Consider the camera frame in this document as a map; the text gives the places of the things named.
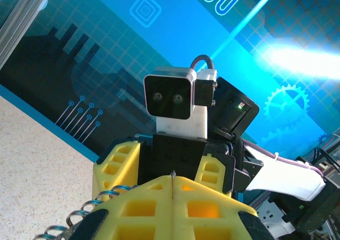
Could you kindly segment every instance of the white floor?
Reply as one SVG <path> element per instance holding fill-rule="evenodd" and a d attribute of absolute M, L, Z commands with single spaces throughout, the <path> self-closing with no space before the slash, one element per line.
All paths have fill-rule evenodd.
<path fill-rule="evenodd" d="M 33 239 L 91 199 L 92 162 L 0 97 L 0 239 Z"/>

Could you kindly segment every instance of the metal spring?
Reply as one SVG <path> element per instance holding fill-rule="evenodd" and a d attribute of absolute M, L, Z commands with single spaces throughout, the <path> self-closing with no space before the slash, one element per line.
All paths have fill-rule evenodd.
<path fill-rule="evenodd" d="M 100 205 L 103 203 L 103 201 L 99 200 L 99 198 L 101 198 L 102 196 L 108 195 L 110 199 L 112 199 L 115 196 L 120 195 L 121 193 L 116 191 L 116 190 L 124 190 L 124 191 L 129 191 L 133 188 L 138 187 L 138 185 L 133 185 L 133 186 L 126 186 L 126 185 L 116 185 L 114 186 L 111 190 L 109 191 L 102 191 L 100 192 L 95 199 L 93 200 L 89 200 L 87 202 L 85 202 L 80 210 L 75 210 L 73 212 L 71 212 L 67 217 L 66 217 L 66 224 L 68 225 L 68 227 L 64 227 L 64 226 L 60 226 L 60 225 L 53 225 L 48 227 L 45 232 L 43 234 L 37 235 L 35 236 L 35 238 L 33 238 L 33 240 L 38 240 L 38 239 L 53 239 L 53 240 L 68 240 L 71 235 L 73 234 L 73 232 L 76 230 L 76 228 L 78 227 L 78 225 L 80 224 L 80 222 L 86 217 L 86 215 L 88 215 L 90 213 L 90 211 L 86 211 L 84 210 L 85 207 L 92 205 L 93 207 Z M 74 224 L 71 220 L 71 217 L 73 216 L 81 216 L 82 220 L 80 220 L 79 222 L 77 222 L 76 224 Z M 61 232 L 60 234 L 56 235 L 52 235 L 50 233 L 51 230 L 55 230 L 55 231 L 59 231 Z"/>

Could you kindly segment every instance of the purple wire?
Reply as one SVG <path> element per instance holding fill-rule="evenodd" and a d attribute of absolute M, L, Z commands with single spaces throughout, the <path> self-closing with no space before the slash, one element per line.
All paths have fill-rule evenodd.
<path fill-rule="evenodd" d="M 244 143 L 245 143 L 246 145 L 248 145 L 248 146 L 250 146 L 251 148 L 253 148 L 253 149 L 255 149 L 255 150 L 257 150 L 257 151 L 259 151 L 259 152 L 261 152 L 261 153 L 263 153 L 263 154 L 265 154 L 265 155 L 267 155 L 268 157 L 271 157 L 271 158 L 273 158 L 273 159 L 276 158 L 275 154 L 272 154 L 271 152 L 266 151 L 265 149 L 259 147 L 258 145 L 254 144 L 254 143 L 252 143 L 252 142 L 249 142 L 249 141 L 247 141 L 247 140 L 245 140 L 245 139 L 243 139 L 243 141 L 244 141 Z M 285 158 L 282 158 L 282 157 L 280 157 L 280 156 L 277 157 L 277 160 L 278 160 L 278 161 L 281 161 L 281 162 L 284 162 L 284 163 L 288 163 L 288 164 L 290 164 L 290 165 L 298 166 L 298 167 L 310 168 L 311 170 L 317 172 L 321 177 L 324 176 L 324 174 L 320 171 L 320 169 L 319 169 L 319 168 L 316 168 L 316 167 L 314 167 L 314 166 L 310 166 L 310 167 L 309 167 L 309 166 L 307 166 L 306 164 L 301 164 L 301 163 L 299 163 L 299 162 L 297 162 L 297 161 L 294 161 L 294 160 L 291 160 L 291 159 L 285 159 Z"/>

